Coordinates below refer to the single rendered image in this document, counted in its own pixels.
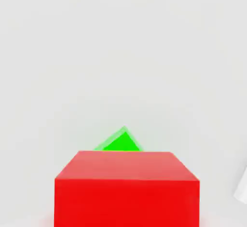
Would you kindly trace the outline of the small red cube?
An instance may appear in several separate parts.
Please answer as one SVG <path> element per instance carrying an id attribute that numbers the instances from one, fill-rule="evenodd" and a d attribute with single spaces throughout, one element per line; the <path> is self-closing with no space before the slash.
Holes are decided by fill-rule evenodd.
<path id="1" fill-rule="evenodd" d="M 79 151 L 55 178 L 54 227 L 199 227 L 200 182 L 170 152 Z"/>

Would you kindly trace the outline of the small green cube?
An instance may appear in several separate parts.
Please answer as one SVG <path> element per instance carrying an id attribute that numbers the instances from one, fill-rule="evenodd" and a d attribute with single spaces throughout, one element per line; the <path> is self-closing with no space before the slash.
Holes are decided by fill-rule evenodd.
<path id="1" fill-rule="evenodd" d="M 112 134 L 99 144 L 96 151 L 143 151 L 139 142 L 134 138 L 126 126 Z"/>

